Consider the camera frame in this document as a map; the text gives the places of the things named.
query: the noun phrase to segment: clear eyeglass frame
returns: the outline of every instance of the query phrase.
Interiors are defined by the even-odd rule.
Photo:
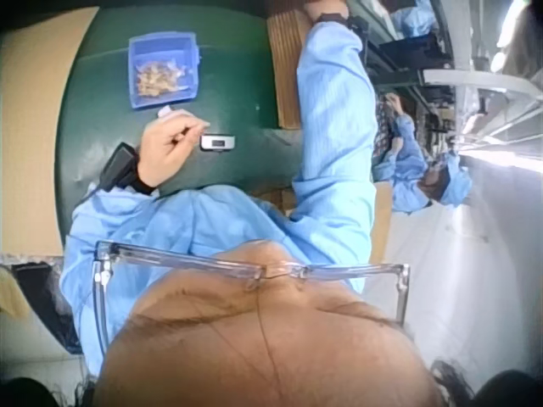
[[[114,275],[113,265],[120,263],[169,267],[172,269],[201,270],[202,272],[216,273],[221,276],[246,280],[252,279],[256,282],[278,276],[266,276],[266,270],[269,266],[264,265],[197,257],[131,244],[100,241],[96,245],[94,261],[92,263],[92,301],[102,355],[105,355],[109,347],[105,294],[109,280]],[[291,276],[319,282],[336,282],[361,277],[394,275],[397,278],[396,290],[398,291],[396,321],[400,326],[404,326],[411,276],[409,265],[338,266],[281,263],[280,270],[283,270],[280,276]]]

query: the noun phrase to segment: green table mat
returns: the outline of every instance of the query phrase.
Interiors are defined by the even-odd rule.
[[[115,147],[137,145],[156,118],[160,106],[131,108],[127,66],[129,38],[156,31],[195,32],[200,47],[199,94],[172,107],[208,120],[210,133],[233,134],[237,143],[228,153],[195,151],[162,193],[216,183],[265,192],[287,186],[298,169],[299,132],[277,129],[264,19],[199,6],[101,9],[81,45],[60,114],[55,186],[62,236]]]

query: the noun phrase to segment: person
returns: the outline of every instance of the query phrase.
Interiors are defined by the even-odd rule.
[[[60,285],[98,376],[94,405],[442,405],[411,340],[362,300],[363,282],[277,273],[293,261],[364,265],[371,250],[377,122],[361,40],[343,1],[305,7],[315,25],[297,71],[304,141],[289,218],[227,186],[160,199],[116,188],[75,209]],[[207,125],[184,111],[150,123],[141,182],[173,176]],[[263,265],[267,278],[115,265],[103,357],[90,295],[99,240]]]
[[[401,8],[393,12],[390,19],[404,38],[425,36],[437,25],[430,0],[417,0],[415,7]]]
[[[426,208],[431,200],[443,205],[460,205],[472,188],[467,169],[460,167],[456,153],[444,153],[428,165],[415,139],[415,124],[404,113],[398,95],[389,93],[387,102],[395,111],[396,137],[383,161],[372,172],[375,181],[390,181],[394,188],[393,210],[408,214]]]

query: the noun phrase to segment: workbench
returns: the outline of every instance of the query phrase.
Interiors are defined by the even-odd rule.
[[[160,106],[133,110],[128,97],[128,40],[156,31],[192,31],[200,49],[199,93],[172,105],[233,134],[227,153],[198,149],[162,188],[170,193],[223,183],[247,192],[286,187],[300,162],[299,131],[277,129],[266,20],[224,8],[152,6],[100,9],[73,64],[64,93],[55,152],[59,230],[120,142],[138,145]]]

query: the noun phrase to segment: blue plastic tray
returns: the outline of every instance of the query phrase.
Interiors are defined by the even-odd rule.
[[[178,86],[188,86],[177,92],[163,93],[156,98],[137,94],[137,68],[149,62],[176,61],[177,68],[185,75],[177,79]],[[196,98],[198,94],[198,65],[200,62],[196,35],[193,32],[155,32],[130,39],[128,47],[128,87],[130,103],[134,109],[155,104],[171,103]]]

